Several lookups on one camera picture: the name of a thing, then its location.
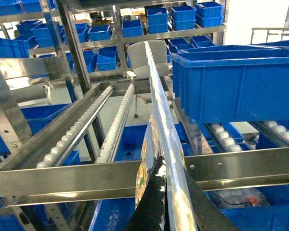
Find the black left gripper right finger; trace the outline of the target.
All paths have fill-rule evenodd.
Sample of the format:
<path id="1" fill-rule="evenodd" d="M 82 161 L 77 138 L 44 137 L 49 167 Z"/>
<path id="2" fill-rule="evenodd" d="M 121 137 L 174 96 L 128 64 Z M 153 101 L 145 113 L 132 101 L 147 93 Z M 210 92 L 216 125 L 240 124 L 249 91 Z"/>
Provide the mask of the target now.
<path id="1" fill-rule="evenodd" d="M 237 231 L 230 221 L 205 195 L 185 168 L 182 191 L 183 231 Z"/>

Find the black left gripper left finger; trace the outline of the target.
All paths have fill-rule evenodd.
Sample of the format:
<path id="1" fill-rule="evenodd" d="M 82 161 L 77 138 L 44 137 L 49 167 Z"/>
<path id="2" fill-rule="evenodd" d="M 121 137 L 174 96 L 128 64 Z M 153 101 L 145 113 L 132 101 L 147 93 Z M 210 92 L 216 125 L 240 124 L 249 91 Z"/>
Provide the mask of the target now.
<path id="1" fill-rule="evenodd" d="M 162 156 L 157 160 L 145 192 L 125 231 L 169 231 L 167 206 L 166 164 Z"/>

